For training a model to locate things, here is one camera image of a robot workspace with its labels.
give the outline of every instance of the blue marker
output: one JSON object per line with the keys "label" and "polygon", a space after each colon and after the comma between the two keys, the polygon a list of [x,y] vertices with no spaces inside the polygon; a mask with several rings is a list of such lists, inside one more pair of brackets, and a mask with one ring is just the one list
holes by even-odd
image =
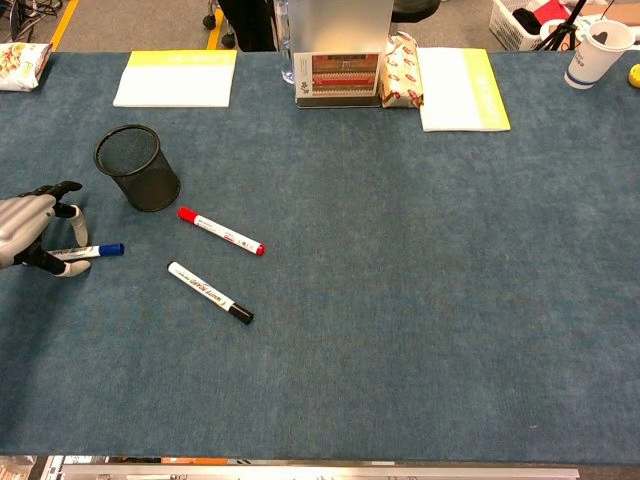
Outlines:
{"label": "blue marker", "polygon": [[100,245],[98,247],[66,248],[64,250],[51,250],[48,253],[66,262],[67,260],[80,260],[82,258],[123,255],[124,245],[122,243],[114,243],[113,245]]}

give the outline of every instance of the blue marker cap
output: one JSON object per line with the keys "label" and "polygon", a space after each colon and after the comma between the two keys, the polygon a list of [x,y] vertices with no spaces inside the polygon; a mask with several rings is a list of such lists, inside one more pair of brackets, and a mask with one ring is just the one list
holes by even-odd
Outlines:
{"label": "blue marker cap", "polygon": [[112,255],[123,255],[124,245],[122,243],[114,243],[113,245],[100,245],[98,247],[98,253],[101,257],[108,257]]}

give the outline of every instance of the water bottle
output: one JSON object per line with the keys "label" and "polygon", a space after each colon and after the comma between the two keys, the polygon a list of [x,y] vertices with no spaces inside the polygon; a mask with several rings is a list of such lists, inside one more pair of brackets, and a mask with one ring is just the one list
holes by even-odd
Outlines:
{"label": "water bottle", "polygon": [[289,30],[289,0],[275,0],[276,30],[278,33],[278,49],[282,58],[280,70],[282,79],[287,83],[293,80],[293,59],[291,57],[291,31]]}

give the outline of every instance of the robotic hand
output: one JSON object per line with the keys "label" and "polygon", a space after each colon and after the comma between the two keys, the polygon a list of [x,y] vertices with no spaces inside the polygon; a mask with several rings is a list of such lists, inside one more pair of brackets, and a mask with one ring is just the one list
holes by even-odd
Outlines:
{"label": "robotic hand", "polygon": [[57,277],[75,277],[87,270],[91,263],[86,260],[63,262],[42,249],[42,232],[54,216],[70,219],[78,245],[87,245],[89,235],[82,211],[59,201],[65,193],[81,188],[79,183],[65,181],[0,200],[0,269],[23,263]]}

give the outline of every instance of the black marker cap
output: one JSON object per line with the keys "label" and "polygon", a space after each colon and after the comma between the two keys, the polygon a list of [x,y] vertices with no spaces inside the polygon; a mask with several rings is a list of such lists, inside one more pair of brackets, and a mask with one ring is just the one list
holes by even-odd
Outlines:
{"label": "black marker cap", "polygon": [[237,303],[234,303],[229,307],[229,313],[245,325],[249,325],[251,320],[253,320],[253,313]]}

